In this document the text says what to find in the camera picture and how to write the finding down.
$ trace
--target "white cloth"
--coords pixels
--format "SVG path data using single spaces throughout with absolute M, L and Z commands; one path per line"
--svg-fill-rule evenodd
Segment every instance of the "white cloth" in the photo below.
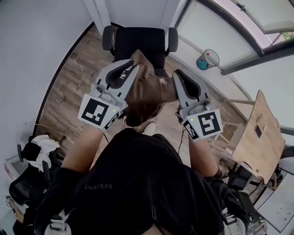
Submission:
M 47 134 L 39 135 L 31 141 L 33 144 L 36 144 L 41 147 L 40 153 L 36 161 L 28 161 L 33 167 L 38 168 L 41 172 L 43 171 L 42 162 L 45 161 L 48 163 L 49 169 L 51 168 L 51 160 L 49 158 L 49 153 L 54 151 L 56 148 L 59 148 L 60 145 L 55 140 L 51 140 Z

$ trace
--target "wooden floor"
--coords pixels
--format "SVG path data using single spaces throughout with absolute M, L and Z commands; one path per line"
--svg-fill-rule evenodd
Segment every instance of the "wooden floor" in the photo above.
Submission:
M 59 73 L 46 101 L 39 123 L 54 128 L 68 137 L 58 150 L 61 156 L 65 156 L 83 130 L 84 124 L 77 119 L 77 116 L 84 94 L 90 91 L 90 85 L 94 83 L 100 70 L 110 64 L 112 60 L 113 56 L 102 49 L 101 36 L 94 26 L 79 42 Z M 167 57 L 165 64 L 167 74 L 171 76 L 177 68 L 188 70 L 171 57 Z M 220 109 L 223 121 L 246 124 L 245 120 L 230 104 L 222 101 L 223 97 L 211 87 L 209 87 L 209 90 L 214 104 Z M 176 150 L 179 148 L 182 135 L 182 126 L 174 115 L 178 105 L 177 101 L 165 104 L 162 112 L 153 119 L 157 124 L 156 133 L 163 134 Z M 111 140 L 121 130 L 122 125 L 122 121 L 117 120 L 111 126 L 106 132 L 108 140 Z M 232 128 L 226 128 L 223 135 L 230 139 L 233 131 Z M 38 126 L 37 134 L 44 132 L 49 132 L 51 138 L 55 140 L 60 140 L 63 136 L 52 129 Z M 96 157 L 99 156 L 106 145 L 107 142 L 103 138 Z M 190 165 L 186 132 L 184 132 L 180 156 L 186 165 Z

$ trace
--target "forearm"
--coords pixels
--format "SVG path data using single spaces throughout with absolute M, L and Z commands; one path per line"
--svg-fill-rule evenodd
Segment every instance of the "forearm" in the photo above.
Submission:
M 101 130 L 86 126 L 73 148 L 65 156 L 62 167 L 76 172 L 88 172 L 102 138 Z
M 218 171 L 218 165 L 210 152 L 207 140 L 193 142 L 189 137 L 191 168 L 203 177 L 212 177 Z

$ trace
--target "trash can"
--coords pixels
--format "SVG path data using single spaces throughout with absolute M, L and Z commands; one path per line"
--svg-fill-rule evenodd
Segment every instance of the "trash can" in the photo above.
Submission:
M 207 49 L 205 52 L 197 59 L 197 67 L 201 70 L 206 70 L 211 67 L 218 66 L 220 63 L 219 56 L 215 51 Z

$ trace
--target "wooden table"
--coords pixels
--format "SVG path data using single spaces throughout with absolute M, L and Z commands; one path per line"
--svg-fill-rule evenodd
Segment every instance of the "wooden table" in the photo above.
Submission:
M 232 153 L 236 162 L 267 183 L 277 167 L 285 146 L 278 120 L 273 116 L 261 90 L 255 101 L 225 99 L 227 102 L 253 105 L 245 131 Z

